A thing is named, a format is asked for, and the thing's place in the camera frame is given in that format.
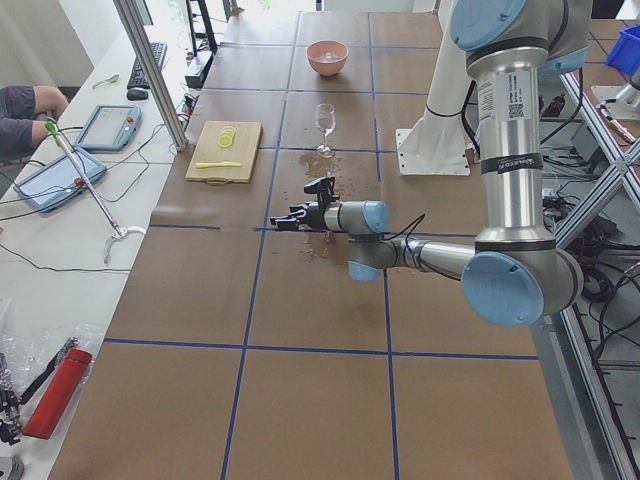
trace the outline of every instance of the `sticker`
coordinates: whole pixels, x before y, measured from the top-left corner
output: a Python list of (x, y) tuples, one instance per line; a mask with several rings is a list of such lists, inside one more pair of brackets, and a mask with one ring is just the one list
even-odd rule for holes
[(493, 82), (478, 86), (478, 117), (480, 125), (496, 118), (495, 88)]
[(498, 121), (531, 120), (531, 73), (507, 73), (500, 78), (501, 106)]
[(515, 172), (516, 170), (522, 169), (542, 170), (543, 166), (543, 157), (539, 153), (488, 158), (481, 162), (483, 175), (491, 172), (497, 172), (498, 175), (502, 175), (503, 173)]

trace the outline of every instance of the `blue joint cap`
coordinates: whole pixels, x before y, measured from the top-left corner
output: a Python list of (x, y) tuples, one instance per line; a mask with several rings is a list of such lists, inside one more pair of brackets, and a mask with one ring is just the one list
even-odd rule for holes
[(525, 0), (458, 0), (451, 14), (451, 39), (467, 52), (502, 35), (515, 21)]
[(389, 207), (378, 200), (368, 200), (364, 202), (362, 214), (367, 225), (374, 233), (384, 233), (389, 228)]
[(359, 282), (373, 282), (378, 278), (380, 272), (377, 268), (370, 267), (364, 263), (349, 261), (349, 276)]
[(503, 253), (476, 254), (462, 272), (462, 291), (478, 315), (501, 327), (531, 325), (544, 311), (536, 278)]
[(587, 52), (589, 47), (581, 48), (575, 52), (568, 53), (561, 57), (549, 60), (538, 69), (539, 76), (562, 75), (563, 73), (573, 72), (584, 65), (587, 61)]

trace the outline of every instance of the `cutting board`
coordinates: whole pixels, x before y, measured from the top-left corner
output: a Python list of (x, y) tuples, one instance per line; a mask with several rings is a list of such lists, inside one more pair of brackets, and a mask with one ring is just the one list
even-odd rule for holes
[[(233, 145), (218, 145), (218, 136), (224, 127), (233, 127), (236, 133)], [(262, 124), (257, 122), (205, 122), (185, 178), (192, 182), (220, 181), (248, 183), (256, 160)], [(197, 163), (238, 162), (240, 167), (196, 168)]]

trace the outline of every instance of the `computer mouse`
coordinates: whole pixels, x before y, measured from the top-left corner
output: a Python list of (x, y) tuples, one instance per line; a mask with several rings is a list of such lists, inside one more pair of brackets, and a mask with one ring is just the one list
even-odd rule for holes
[(149, 98), (149, 92), (144, 88), (133, 87), (127, 90), (127, 100), (146, 100)]

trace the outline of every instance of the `keyboard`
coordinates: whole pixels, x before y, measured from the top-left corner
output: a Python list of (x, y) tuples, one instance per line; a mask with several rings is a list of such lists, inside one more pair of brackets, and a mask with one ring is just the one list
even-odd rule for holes
[[(163, 42), (151, 42), (151, 51), (156, 59), (156, 63), (160, 68), (162, 68), (164, 57), (167, 54), (167, 44)], [(140, 60), (137, 58), (136, 61), (133, 62), (133, 68), (131, 69), (131, 75), (129, 76), (129, 82), (127, 83), (127, 89), (133, 87), (150, 88), (149, 81), (142, 70)]]

